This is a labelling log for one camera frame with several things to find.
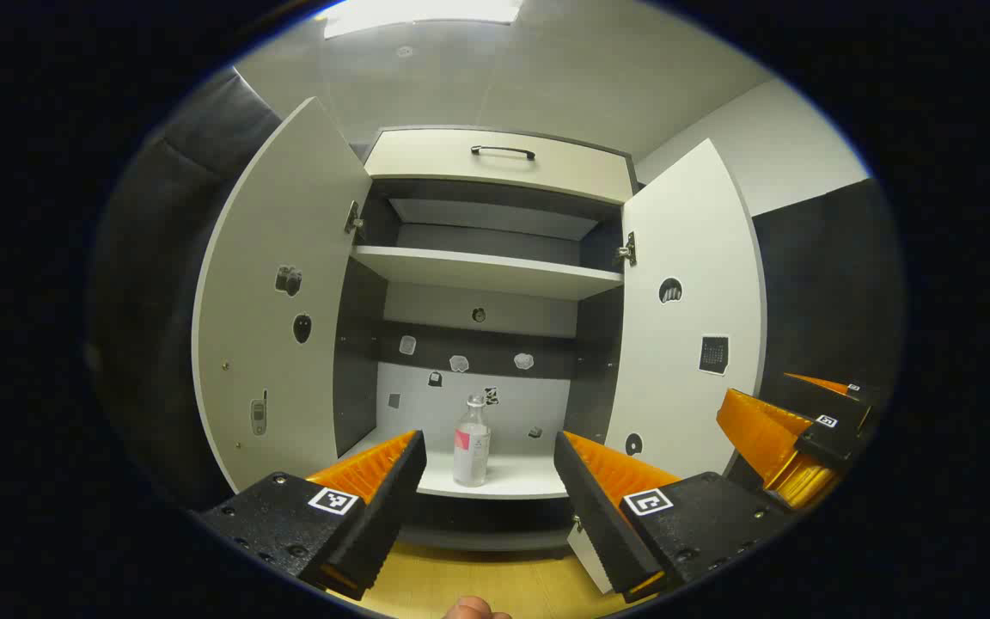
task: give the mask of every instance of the plastic bottle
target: plastic bottle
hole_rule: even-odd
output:
[[[483,395],[469,395],[463,418],[453,434],[453,481],[461,486],[479,486],[487,481],[487,453],[492,429],[484,420]]]

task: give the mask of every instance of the cabinet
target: cabinet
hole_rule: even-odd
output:
[[[716,410],[757,391],[765,348],[750,216],[708,141],[636,186],[624,154],[462,126],[381,130],[363,161],[305,101],[235,185],[198,282],[198,408],[232,488],[415,427],[435,496],[565,497],[563,428],[722,471]],[[450,432],[490,387],[491,473],[460,487]]]

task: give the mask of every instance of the drawer handle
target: drawer handle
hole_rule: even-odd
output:
[[[527,151],[526,149],[511,149],[507,146],[472,146],[472,154],[479,154],[480,149],[488,149],[492,151],[514,151],[516,153],[525,153],[527,160],[534,161],[537,158],[537,153],[533,151]]]

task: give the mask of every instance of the white shelf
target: white shelf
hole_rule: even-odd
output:
[[[358,440],[342,459],[362,453],[380,445],[394,436],[388,436],[381,428],[374,428],[365,438]],[[440,497],[463,499],[560,499],[567,491],[557,469],[553,455],[510,456],[491,454],[487,459],[487,482],[483,486],[468,488],[453,481],[453,454],[433,451],[427,446],[427,467],[418,491],[437,494]]]
[[[355,247],[353,258],[389,282],[461,287],[580,301],[622,285],[624,275],[500,255],[398,247]]]

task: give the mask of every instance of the ceiling light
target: ceiling light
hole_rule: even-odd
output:
[[[510,24],[522,0],[345,0],[320,11],[323,39],[394,23],[433,20]]]

